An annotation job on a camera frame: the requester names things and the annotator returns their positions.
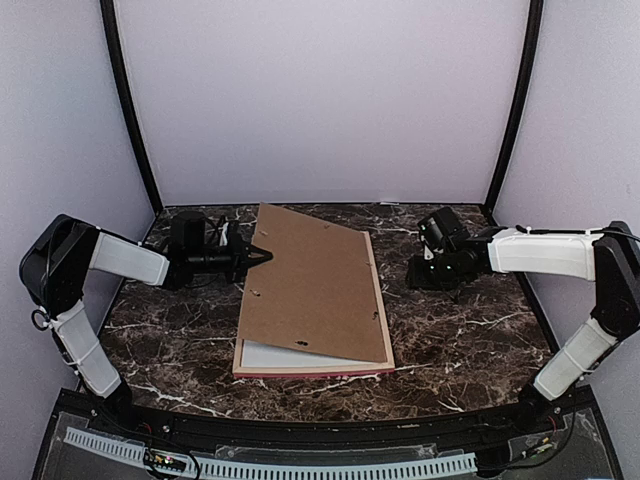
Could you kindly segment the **light wooden picture frame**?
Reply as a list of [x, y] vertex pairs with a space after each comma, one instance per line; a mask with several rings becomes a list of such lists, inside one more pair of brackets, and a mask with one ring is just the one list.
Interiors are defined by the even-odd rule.
[[326, 377], [354, 377], [390, 373], [395, 370], [395, 360], [391, 338], [389, 333], [388, 321], [386, 317], [382, 292], [380, 288], [378, 271], [375, 263], [373, 248], [370, 235], [368, 232], [361, 231], [366, 244], [366, 250], [369, 257], [368, 265], [371, 270], [371, 277], [376, 295], [376, 311], [374, 312], [375, 320], [381, 329], [382, 339], [384, 341], [385, 361], [384, 362], [364, 362], [364, 365], [346, 366], [346, 367], [311, 367], [311, 368], [247, 368], [241, 365], [243, 341], [239, 340], [235, 347], [232, 373], [235, 378], [326, 378]]

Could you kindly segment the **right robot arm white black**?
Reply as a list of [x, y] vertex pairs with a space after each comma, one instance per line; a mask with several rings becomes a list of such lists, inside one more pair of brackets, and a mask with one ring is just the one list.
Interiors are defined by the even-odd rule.
[[411, 289], [453, 291], [483, 274], [536, 273], [594, 283], [588, 319], [518, 394], [510, 424], [534, 432], [554, 401], [639, 330], [639, 239], [614, 221], [599, 229], [491, 226], [471, 234], [445, 208], [419, 224], [422, 253], [408, 261]]

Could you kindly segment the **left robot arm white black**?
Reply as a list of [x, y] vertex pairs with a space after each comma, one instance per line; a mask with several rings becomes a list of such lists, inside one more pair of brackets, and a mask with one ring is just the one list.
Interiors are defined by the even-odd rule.
[[27, 251], [19, 278], [36, 309], [32, 322], [51, 331], [65, 363], [99, 398], [126, 390], [86, 313], [84, 284], [92, 270], [166, 290], [190, 286], [198, 275], [224, 275], [228, 283], [243, 281], [248, 271], [272, 260], [271, 252], [242, 238], [239, 224], [227, 218], [212, 222], [199, 211], [171, 220], [160, 248], [58, 215]]

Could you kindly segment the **brown cardboard backing board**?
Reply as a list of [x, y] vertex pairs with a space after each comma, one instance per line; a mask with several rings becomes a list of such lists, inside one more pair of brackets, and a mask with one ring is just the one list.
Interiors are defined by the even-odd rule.
[[367, 233], [262, 204], [253, 244], [273, 257], [248, 271], [240, 339], [335, 358], [387, 362], [384, 309], [378, 302]]

